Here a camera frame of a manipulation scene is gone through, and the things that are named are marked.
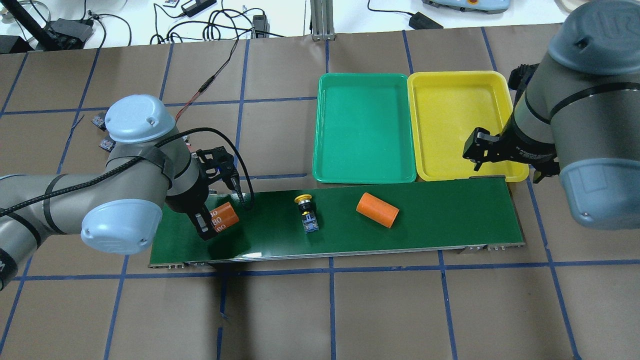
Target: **robotic arm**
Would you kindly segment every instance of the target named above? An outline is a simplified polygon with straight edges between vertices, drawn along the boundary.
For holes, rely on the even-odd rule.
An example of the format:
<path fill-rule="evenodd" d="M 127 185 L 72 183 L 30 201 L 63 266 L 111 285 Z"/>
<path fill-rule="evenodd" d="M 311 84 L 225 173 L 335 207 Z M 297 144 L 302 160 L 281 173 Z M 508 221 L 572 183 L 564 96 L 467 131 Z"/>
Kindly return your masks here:
<path fill-rule="evenodd" d="M 105 122 L 118 145 L 103 174 L 0 177 L 0 290 L 52 234 L 80 234 L 104 252 L 145 250 L 165 202 L 187 214 L 202 239 L 217 234 L 205 201 L 219 179 L 241 194 L 233 156 L 217 147 L 192 157 L 174 118 L 150 95 L 119 100 Z"/>
<path fill-rule="evenodd" d="M 476 170 L 486 161 L 531 164 L 535 183 L 559 174 L 578 223 L 640 228 L 640 4 L 579 7 L 537 69 L 520 67 L 509 85 L 526 90 L 502 133 L 476 128 L 463 157 Z"/>

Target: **robot logo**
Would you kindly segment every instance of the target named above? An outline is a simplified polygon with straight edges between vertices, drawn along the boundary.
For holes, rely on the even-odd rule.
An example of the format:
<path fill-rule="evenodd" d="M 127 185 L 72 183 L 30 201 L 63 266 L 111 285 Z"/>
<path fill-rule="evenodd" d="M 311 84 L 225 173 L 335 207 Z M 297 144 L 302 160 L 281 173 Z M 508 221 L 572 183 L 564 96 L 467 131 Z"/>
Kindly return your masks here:
<path fill-rule="evenodd" d="M 598 27 L 604 37 L 610 39 L 634 38 L 640 35 L 640 10 L 611 14 L 597 14 Z"/>

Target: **red wire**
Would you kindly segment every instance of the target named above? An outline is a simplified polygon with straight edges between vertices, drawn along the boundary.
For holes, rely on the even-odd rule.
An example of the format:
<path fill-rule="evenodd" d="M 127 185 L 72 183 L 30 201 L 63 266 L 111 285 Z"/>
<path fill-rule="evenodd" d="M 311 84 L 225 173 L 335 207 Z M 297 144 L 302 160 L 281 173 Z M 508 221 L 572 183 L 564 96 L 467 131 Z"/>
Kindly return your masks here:
<path fill-rule="evenodd" d="M 187 101 L 187 103 L 182 107 L 182 109 L 180 109 L 180 111 L 178 111 L 178 114 L 175 116 L 175 121 L 178 122 L 178 119 L 180 119 L 180 116 L 182 116 L 182 113 L 184 112 L 184 110 L 186 110 L 189 105 L 191 105 L 192 102 L 196 101 L 196 99 L 200 96 L 200 92 L 197 92 L 192 98 L 191 100 Z"/>

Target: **white table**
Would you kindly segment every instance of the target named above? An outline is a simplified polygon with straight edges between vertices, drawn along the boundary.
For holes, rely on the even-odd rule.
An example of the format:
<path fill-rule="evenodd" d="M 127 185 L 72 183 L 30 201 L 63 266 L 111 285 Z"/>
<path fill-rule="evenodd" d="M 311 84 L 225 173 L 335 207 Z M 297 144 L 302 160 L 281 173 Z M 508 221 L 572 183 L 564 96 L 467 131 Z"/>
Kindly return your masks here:
<path fill-rule="evenodd" d="M 52 11 L 52 19 L 80 19 L 83 12 L 83 0 L 42 0 Z M 94 13 L 112 13 L 129 21 L 132 28 L 132 45 L 149 44 L 154 29 L 154 9 L 152 4 L 161 4 L 163 0 L 88 0 L 87 8 Z M 296 37 L 309 34 L 310 3 L 308 0 L 224 0 L 225 8 L 242 10 L 260 7 L 265 10 L 271 32 L 286 37 Z M 550 24 L 563 22 L 568 12 L 562 9 L 554 0 L 512 0 L 511 6 L 504 13 L 487 15 L 480 12 L 459 12 L 450 8 L 435 8 L 423 4 L 421 0 L 372 0 L 371 7 L 384 10 L 402 10 L 407 12 L 421 12 L 439 22 L 445 28 L 469 28 L 476 26 L 504 26 L 521 24 Z M 164 8 L 168 13 L 177 15 L 180 8 Z M 220 1 L 196 17 L 170 19 L 158 11 L 158 28 L 160 34 L 166 34 L 174 24 L 185 20 L 206 21 L 212 10 L 220 9 Z M 34 19 L 44 22 L 30 10 Z M 333 18 L 336 33 L 370 33 L 380 31 L 409 30 L 409 16 L 402 13 L 379 13 L 367 9 L 366 0 L 337 0 L 333 4 Z M 127 45 L 129 32 L 127 26 L 120 20 L 105 17 L 103 23 L 107 29 L 105 47 Z M 249 28 L 244 19 L 236 19 L 238 26 Z M 184 37 L 200 38 L 202 24 L 184 25 L 179 28 L 179 34 Z M 93 26 L 95 33 L 87 41 L 86 48 L 95 48 L 102 42 L 102 28 L 99 24 Z M 0 34 L 20 35 L 16 23 L 0 23 Z M 224 37 L 231 37 L 232 30 L 223 31 Z"/>

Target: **orange can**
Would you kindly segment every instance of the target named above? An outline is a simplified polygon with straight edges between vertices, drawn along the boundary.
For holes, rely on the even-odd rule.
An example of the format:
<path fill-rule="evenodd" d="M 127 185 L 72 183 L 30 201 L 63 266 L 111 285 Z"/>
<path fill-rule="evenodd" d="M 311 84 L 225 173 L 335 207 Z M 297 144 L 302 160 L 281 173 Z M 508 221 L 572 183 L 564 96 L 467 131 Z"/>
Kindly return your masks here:
<path fill-rule="evenodd" d="M 364 193 L 356 207 L 356 211 L 390 229 L 400 209 L 378 199 L 370 193 Z"/>
<path fill-rule="evenodd" d="M 218 233 L 228 229 L 229 227 L 240 221 L 238 215 L 236 214 L 236 211 L 233 209 L 229 202 L 226 202 L 211 210 L 210 213 L 211 220 L 213 221 L 213 227 Z"/>

